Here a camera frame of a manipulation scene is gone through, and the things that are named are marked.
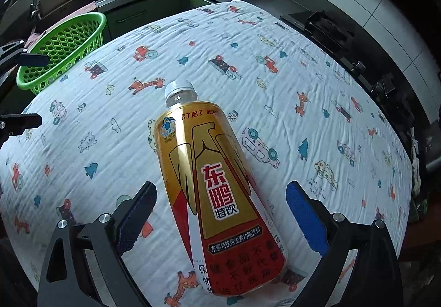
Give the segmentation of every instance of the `blue gripper pad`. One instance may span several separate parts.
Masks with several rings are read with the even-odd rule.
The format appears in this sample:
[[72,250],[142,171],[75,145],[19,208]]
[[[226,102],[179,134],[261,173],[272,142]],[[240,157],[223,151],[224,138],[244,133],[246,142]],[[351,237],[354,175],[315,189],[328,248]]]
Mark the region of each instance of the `blue gripper pad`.
[[156,194],[155,185],[146,182],[133,199],[125,200],[120,204],[120,206],[132,204],[135,200],[120,224],[120,233],[116,240],[116,251],[120,256],[124,252],[130,251],[135,245],[136,239],[156,203]]
[[300,226],[309,247],[323,257],[328,252],[326,227],[307,201],[307,195],[296,181],[286,187],[286,203]]

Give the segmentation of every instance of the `green basket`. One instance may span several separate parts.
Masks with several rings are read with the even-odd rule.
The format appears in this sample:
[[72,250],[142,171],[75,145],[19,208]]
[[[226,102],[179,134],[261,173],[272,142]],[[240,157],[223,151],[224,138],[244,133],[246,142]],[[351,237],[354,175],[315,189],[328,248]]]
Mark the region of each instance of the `green basket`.
[[49,56],[46,67],[20,66],[17,86],[38,94],[89,52],[103,45],[106,25],[102,13],[81,14],[61,23],[41,37],[30,53]]

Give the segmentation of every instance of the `bottle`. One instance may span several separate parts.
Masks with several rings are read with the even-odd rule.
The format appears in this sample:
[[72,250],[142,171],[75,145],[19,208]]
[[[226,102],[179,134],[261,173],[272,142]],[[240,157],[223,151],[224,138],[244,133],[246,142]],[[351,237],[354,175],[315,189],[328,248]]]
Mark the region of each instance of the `bottle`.
[[286,248],[222,109],[198,101],[186,80],[167,85],[165,105],[154,127],[158,159],[198,283],[229,296],[272,281],[286,264]]

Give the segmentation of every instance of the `metal faucet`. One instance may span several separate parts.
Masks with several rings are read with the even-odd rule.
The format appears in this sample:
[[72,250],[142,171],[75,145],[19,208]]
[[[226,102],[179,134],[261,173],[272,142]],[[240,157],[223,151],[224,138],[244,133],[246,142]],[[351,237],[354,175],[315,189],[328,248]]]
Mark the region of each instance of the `metal faucet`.
[[37,21],[41,20],[40,2],[38,0],[32,0],[32,4],[30,4],[30,7],[29,7],[28,20],[32,21],[35,18]]

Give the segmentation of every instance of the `blue logo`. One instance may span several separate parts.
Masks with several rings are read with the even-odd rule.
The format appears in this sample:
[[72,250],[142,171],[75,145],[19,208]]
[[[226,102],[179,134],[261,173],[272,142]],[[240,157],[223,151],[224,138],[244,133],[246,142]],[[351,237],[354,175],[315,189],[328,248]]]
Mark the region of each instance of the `blue logo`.
[[164,138],[175,132],[176,120],[173,117],[165,117],[162,121],[161,134]]

